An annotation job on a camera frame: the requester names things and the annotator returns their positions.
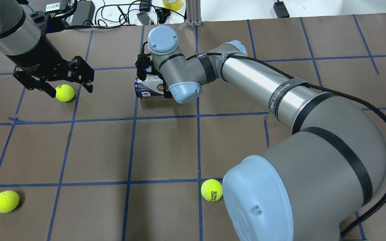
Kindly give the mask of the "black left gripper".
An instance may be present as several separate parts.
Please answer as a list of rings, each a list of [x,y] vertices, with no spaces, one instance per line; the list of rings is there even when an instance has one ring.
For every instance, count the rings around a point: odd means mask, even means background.
[[[31,50],[10,59],[16,64],[14,78],[27,90],[37,89],[55,98],[56,90],[47,81],[66,78],[66,81],[81,84],[87,92],[93,92],[92,67],[81,56],[70,61],[63,59],[46,35],[41,35]]]

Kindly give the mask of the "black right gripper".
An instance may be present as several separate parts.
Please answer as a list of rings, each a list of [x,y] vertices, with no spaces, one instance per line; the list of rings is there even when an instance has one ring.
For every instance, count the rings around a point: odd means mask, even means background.
[[[136,75],[137,78],[141,81],[145,81],[147,78],[147,75],[154,75],[158,76],[160,79],[164,79],[162,74],[157,70],[157,67],[153,63],[151,59],[151,54],[144,53],[144,50],[140,51],[140,54],[137,56],[137,60],[135,62],[136,67]],[[163,94],[165,99],[171,99],[173,98],[172,93],[169,90],[169,87],[167,84],[163,84]]]

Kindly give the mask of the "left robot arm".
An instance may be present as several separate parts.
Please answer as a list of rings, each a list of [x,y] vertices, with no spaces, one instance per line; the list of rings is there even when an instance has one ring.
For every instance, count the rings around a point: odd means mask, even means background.
[[[51,81],[65,80],[93,91],[94,70],[75,56],[67,61],[46,36],[47,20],[42,24],[26,14],[15,0],[0,0],[0,52],[14,64],[13,76],[28,90],[56,96]]]

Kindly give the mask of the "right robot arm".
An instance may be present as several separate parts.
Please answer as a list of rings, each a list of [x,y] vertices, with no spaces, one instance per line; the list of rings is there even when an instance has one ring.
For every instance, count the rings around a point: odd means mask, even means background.
[[[241,241],[341,241],[386,203],[386,115],[369,102],[251,58],[238,40],[187,58],[167,25],[150,30],[136,67],[179,104],[221,79],[282,130],[222,179]]]

